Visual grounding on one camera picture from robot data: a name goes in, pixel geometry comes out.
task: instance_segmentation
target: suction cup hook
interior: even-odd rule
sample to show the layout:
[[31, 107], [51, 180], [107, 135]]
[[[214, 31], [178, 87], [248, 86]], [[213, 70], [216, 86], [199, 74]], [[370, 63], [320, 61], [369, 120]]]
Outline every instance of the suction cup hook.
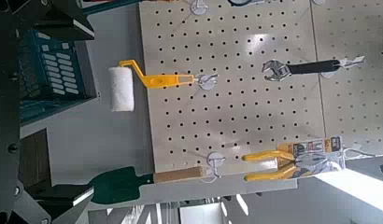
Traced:
[[201, 87], [201, 89], [209, 91], [212, 90], [215, 87], [215, 84], [218, 83], [218, 76], [218, 74], [200, 74], [196, 76], [196, 83]]

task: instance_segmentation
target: yellow roller handle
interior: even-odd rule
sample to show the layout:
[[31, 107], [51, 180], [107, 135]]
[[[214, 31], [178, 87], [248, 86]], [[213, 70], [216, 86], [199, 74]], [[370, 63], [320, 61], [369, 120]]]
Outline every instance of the yellow roller handle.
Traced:
[[[194, 83], [194, 75], [154, 75], [154, 76], [144, 76], [138, 64], [134, 60], [120, 61], [120, 67], [132, 66], [142, 83], [147, 88], [162, 88], [162, 87], [172, 87], [177, 85], [187, 85]], [[180, 78], [188, 79], [189, 81], [180, 81]]]
[[294, 161], [292, 154], [284, 151], [264, 151], [254, 154], [248, 154], [242, 157], [243, 161], [265, 161], [273, 158], [282, 158], [288, 161]]
[[244, 176], [245, 181], [287, 179], [293, 175], [297, 167], [291, 162], [276, 172], [269, 174], [252, 174]]

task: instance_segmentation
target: yellow pliers handle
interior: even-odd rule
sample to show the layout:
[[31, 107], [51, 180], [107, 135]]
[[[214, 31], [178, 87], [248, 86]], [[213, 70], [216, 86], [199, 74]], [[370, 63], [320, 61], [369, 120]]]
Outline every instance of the yellow pliers handle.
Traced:
[[283, 151], [264, 151], [260, 153], [248, 154], [242, 157], [243, 161], [265, 161], [273, 158], [281, 158], [290, 161], [287, 165], [284, 165], [278, 171], [268, 174], [250, 174], [244, 176], [245, 181], [255, 180], [273, 180], [273, 179], [287, 179], [293, 175], [297, 170], [295, 166], [294, 157], [292, 154]]

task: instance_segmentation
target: black wrench handle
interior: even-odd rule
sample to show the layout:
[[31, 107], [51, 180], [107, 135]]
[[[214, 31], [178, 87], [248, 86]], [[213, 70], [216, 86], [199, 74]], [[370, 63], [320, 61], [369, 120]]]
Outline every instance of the black wrench handle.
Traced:
[[335, 72], [340, 68], [338, 60], [328, 60], [316, 63], [288, 64], [292, 75]]

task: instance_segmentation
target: white wall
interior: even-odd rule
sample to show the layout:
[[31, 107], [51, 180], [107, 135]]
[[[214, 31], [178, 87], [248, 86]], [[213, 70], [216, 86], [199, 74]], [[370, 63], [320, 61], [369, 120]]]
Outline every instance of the white wall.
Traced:
[[222, 224], [222, 213], [219, 203], [179, 208], [182, 224]]
[[383, 223], [383, 212], [316, 178], [299, 181], [298, 189], [243, 195], [245, 216], [235, 197], [226, 204], [233, 224]]

